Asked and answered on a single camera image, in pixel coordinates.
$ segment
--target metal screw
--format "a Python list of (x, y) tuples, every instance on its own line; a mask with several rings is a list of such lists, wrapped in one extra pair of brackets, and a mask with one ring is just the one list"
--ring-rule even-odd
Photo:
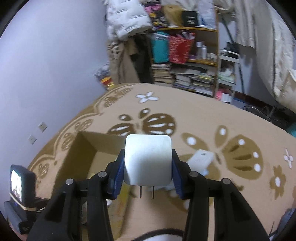
[(72, 178), (69, 178), (66, 180), (67, 185), (71, 185), (73, 182), (74, 182), (74, 180)]
[(231, 183), (231, 181), (228, 178), (223, 178), (222, 182), (226, 185)]
[(191, 177), (197, 177), (197, 176), (198, 176), (198, 172), (196, 172), (196, 171), (191, 171), (191, 172), (189, 173), (189, 175), (190, 175)]
[(98, 173), (99, 177), (106, 177), (107, 173), (105, 171), (101, 171)]

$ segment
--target open box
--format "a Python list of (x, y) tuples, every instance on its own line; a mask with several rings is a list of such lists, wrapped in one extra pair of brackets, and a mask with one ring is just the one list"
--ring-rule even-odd
[[(125, 147), (126, 137), (108, 135), (96, 132), (80, 131), (64, 159), (57, 174), (53, 193), (55, 193), (68, 178), (75, 181), (91, 178), (94, 174), (104, 171), (108, 163), (116, 160), (121, 149)], [(117, 199), (108, 206), (111, 229), (114, 240), (119, 238), (123, 217), (128, 202), (130, 186), (123, 183)], [(87, 227), (82, 227), (82, 238), (87, 238)]]

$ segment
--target red bag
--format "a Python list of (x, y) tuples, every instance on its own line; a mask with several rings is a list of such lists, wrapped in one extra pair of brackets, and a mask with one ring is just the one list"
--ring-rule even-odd
[(184, 64), (189, 58), (189, 51), (193, 39), (184, 39), (170, 36), (169, 38), (169, 61), (176, 64)]

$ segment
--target camera screen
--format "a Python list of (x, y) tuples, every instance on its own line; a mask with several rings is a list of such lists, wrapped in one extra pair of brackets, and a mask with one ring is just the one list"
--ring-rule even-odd
[(11, 193), (22, 202), (22, 179), (14, 170), (11, 172)]

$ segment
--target wall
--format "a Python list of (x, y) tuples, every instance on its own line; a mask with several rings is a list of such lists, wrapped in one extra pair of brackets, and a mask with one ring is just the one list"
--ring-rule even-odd
[[(11, 164), (25, 167), (80, 110), (103, 94), (92, 76), (107, 62), (99, 0), (30, 0), (0, 38), (0, 209)], [(48, 128), (41, 133), (37, 126)], [(33, 134), (37, 141), (28, 142)]]
[[(235, 40), (236, 36), (236, 22), (235, 18), (227, 17), (226, 23), (228, 29)], [(231, 42), (227, 34), (226, 27), (223, 23), (219, 22), (219, 49), (223, 49), (226, 46), (226, 42)], [(276, 102), (273, 96), (268, 92), (266, 86), (261, 80), (257, 67), (256, 67), (256, 50), (251, 47), (240, 47), (241, 54), (241, 68), (244, 80), (244, 91), (246, 95), (252, 96), (258, 100), (261, 100), (270, 105), (274, 105)], [(242, 92), (241, 78), (238, 68), (236, 69), (237, 85), (235, 90)]]

